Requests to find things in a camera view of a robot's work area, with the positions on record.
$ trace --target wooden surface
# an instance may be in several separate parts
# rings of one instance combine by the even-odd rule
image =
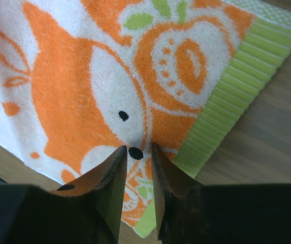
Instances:
[[[268,0],[291,10],[291,0]],[[0,147],[0,177],[47,190],[59,184],[36,173]],[[291,55],[199,172],[205,185],[291,182]],[[119,243],[160,243],[156,231],[141,239],[121,224]]]

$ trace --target orange dot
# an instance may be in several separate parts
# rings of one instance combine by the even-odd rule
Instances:
[[[73,180],[75,180],[76,178],[75,178],[75,176],[74,176],[74,174],[72,174],[70,171],[68,171],[67,169],[64,169],[63,171],[62,171],[62,173],[61,173],[61,177],[62,177],[62,179],[63,179],[63,181],[65,182],[65,183],[69,183],[69,182],[71,182],[71,181],[73,181]]]
[[[30,157],[32,157],[33,159],[38,159],[40,155],[34,151],[30,154]]]
[[[166,65],[167,64],[167,61],[164,60],[164,59],[161,59],[160,62],[159,62],[160,65]]]
[[[165,47],[164,48],[164,54],[170,54],[170,49],[169,49],[169,47]]]
[[[168,86],[174,86],[175,84],[176,84],[176,82],[173,80],[168,82]]]
[[[20,107],[16,103],[2,103],[2,106],[7,116],[16,115],[20,111]]]
[[[177,95],[178,95],[178,96],[182,95],[183,93],[184,93],[183,90],[178,90],[178,91],[177,91]]]
[[[162,76],[168,78],[169,73],[167,71],[162,71]]]

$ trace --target wooden table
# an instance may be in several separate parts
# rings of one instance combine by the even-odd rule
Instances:
[[[291,0],[267,2],[291,10]],[[0,177],[45,189],[59,184],[26,167],[0,147]],[[225,137],[197,180],[205,185],[291,182],[291,55]],[[119,243],[160,243],[156,231],[138,237],[121,224]]]

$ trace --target fox ear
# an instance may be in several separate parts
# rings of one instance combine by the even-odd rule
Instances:
[[[22,4],[22,11],[29,21],[39,48],[52,49],[58,41],[67,40],[64,37],[69,34],[58,25],[50,14],[28,2]]]

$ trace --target towel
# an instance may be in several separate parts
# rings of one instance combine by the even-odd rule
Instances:
[[[0,145],[61,184],[127,145],[146,237],[151,143],[195,177],[290,52],[291,13],[258,0],[0,0]]]

